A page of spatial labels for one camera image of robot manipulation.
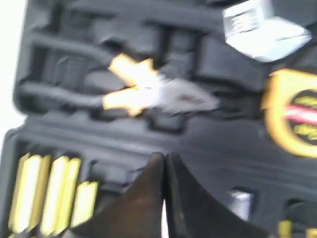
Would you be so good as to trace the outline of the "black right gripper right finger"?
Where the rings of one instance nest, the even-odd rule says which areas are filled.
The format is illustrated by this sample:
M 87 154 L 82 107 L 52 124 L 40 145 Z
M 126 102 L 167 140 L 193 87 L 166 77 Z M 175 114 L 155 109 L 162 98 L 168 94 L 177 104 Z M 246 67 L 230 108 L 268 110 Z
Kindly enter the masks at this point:
M 244 221 L 196 180 L 180 155 L 165 159 L 165 203 L 171 238 L 270 238 L 265 229 Z

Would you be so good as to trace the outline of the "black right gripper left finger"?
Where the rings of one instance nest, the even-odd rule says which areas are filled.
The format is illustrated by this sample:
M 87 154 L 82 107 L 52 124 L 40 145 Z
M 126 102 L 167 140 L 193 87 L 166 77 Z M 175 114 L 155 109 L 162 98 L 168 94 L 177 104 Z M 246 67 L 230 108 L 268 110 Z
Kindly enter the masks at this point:
M 141 175 L 109 206 L 71 230 L 73 238 L 159 238 L 165 157 L 154 152 Z

